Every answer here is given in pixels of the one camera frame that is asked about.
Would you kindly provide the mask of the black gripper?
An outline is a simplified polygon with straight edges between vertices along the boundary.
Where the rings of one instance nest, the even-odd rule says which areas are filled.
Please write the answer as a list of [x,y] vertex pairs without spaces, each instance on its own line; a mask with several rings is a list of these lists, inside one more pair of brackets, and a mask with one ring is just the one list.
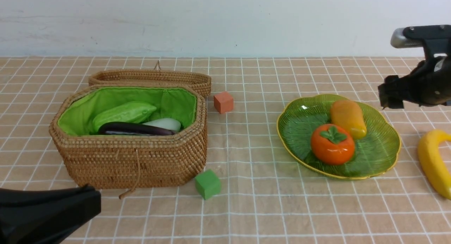
[[382,108],[402,109],[404,102],[426,107],[450,106],[450,57],[438,56],[420,61],[403,77],[389,75],[377,90]]

